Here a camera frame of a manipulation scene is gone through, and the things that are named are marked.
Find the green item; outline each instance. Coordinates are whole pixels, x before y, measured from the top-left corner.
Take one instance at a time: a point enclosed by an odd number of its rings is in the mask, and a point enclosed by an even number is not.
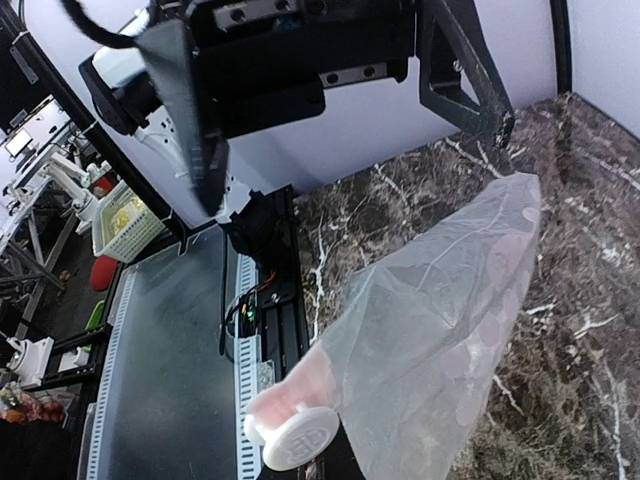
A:
[[[96,303],[96,306],[93,308],[93,312],[89,317],[89,321],[87,322],[87,326],[85,327],[85,332],[90,332],[98,327],[100,324],[100,319],[102,318],[102,313],[104,312],[104,300],[100,300]],[[91,352],[91,345],[86,345],[82,347],[82,349],[86,352]]]

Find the transparent plastic bag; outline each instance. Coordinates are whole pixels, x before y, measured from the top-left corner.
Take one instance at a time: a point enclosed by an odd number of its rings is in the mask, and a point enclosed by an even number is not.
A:
[[[368,480],[445,478],[485,408],[534,264],[534,175],[473,202],[351,279],[340,318],[248,407],[278,429],[338,412]]]

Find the white bottle cap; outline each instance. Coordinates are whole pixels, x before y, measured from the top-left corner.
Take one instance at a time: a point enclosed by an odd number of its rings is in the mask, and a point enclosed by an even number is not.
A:
[[[329,407],[299,406],[298,413],[276,430],[265,429],[253,415],[247,415],[244,424],[247,437],[264,445],[265,465],[278,472],[297,468],[316,458],[331,444],[338,428],[338,414]]]

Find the plastic basket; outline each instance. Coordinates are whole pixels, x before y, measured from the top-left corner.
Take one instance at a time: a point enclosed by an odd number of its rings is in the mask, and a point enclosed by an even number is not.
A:
[[[120,182],[102,199],[93,221],[93,254],[105,255],[123,263],[131,263],[138,254],[163,230],[164,225],[147,207],[131,219],[120,232],[115,233],[111,219],[131,201],[135,194],[124,182]]]

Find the gray table surface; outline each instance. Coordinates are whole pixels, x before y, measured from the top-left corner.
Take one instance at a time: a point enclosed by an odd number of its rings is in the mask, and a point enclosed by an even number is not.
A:
[[[184,256],[172,246],[123,273],[88,478],[236,477],[234,367],[217,351],[222,238],[212,227]]]

